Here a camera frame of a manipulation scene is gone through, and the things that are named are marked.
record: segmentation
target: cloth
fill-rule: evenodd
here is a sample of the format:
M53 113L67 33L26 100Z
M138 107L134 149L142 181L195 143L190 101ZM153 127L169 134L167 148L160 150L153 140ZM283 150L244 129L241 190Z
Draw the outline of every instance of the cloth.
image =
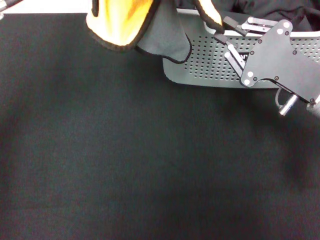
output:
M260 19L289 20L297 32L319 31L320 3L318 0L212 0L222 18L229 13L244 14ZM182 9L193 9L190 0L177 0Z
M211 0L193 0L208 26L224 32L222 20ZM138 48L177 64L191 54L174 0L93 0L86 17L90 34L115 51Z
M224 32L221 17L211 0L193 0L193 3L210 27ZM105 47L117 51L130 50L146 33L159 5L171 8L166 15L177 14L174 0L92 0L92 11L88 13L86 23L90 33ZM157 17L160 21L163 18L163 15ZM165 23L164 27L176 24L174 21Z
M85 17L0 21L1 240L320 239L305 104L283 118L274 90L175 84Z

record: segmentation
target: gray perforated tray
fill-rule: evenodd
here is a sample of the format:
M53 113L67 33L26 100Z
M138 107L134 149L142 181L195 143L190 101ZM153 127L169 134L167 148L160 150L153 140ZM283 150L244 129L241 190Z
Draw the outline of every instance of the gray perforated tray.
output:
M179 9L178 11L184 30L192 43L192 52L188 61L183 64L175 64L163 59L163 69L166 76L179 84L243 88L237 74L225 60L226 47L213 38L215 31L205 28L204 22L196 10ZM250 33L243 37L234 31L225 31L225 35L238 44L238 51L243 53L244 58L261 36ZM291 44L297 51L301 51L308 58L319 62L320 31L292 32ZM263 80L252 88L278 87L270 81Z

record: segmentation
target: black fabric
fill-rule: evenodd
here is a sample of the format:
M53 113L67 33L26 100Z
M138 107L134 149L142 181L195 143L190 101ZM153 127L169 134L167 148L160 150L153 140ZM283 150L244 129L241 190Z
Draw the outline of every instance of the black fabric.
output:
M151 56L158 56L158 57L162 57L163 59L168 59L168 60L170 60L171 62L173 62L173 63L175 63L175 64L183 64L183 63L185 63L186 61L188 61L188 59L189 59L189 57L190 57L190 55L191 55L191 53L192 53L192 44L191 44L191 41L190 41L190 39L189 39L189 37L188 37L187 35L185 35L185 36L186 36L186 38L187 38L187 40L188 40L188 42L189 42L189 44L190 44L190 52L188 53L187 57L186 57L185 60L183 60L183 61L177 61L177 60L175 60L175 59L173 59L173 58L171 58L171 57L164 56L164 55L156 55L156 54L153 54L153 53L149 53L149 52L143 50L142 48L140 48L140 47L138 47L138 46L135 47L135 50L136 50L138 53L143 54L143 55L147 55L147 56L150 56L150 55L151 55Z
M320 238L303 103L283 118L274 90L175 84L84 20L0 21L1 240Z
M99 0L92 0L92 15L95 17L99 16Z
M177 0L182 9L193 9L192 0ZM239 13L261 19L292 22L294 31L310 32L320 30L320 3L318 0L212 0L221 13Z

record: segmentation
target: yellow fabric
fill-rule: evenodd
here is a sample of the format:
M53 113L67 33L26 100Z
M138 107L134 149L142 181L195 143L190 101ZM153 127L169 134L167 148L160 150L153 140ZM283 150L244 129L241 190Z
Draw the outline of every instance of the yellow fabric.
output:
M153 0L99 0L99 13L86 17L89 29L106 42L130 44L142 27Z
M199 0L199 3L204 12L217 24L222 26L221 16L212 3L212 0Z

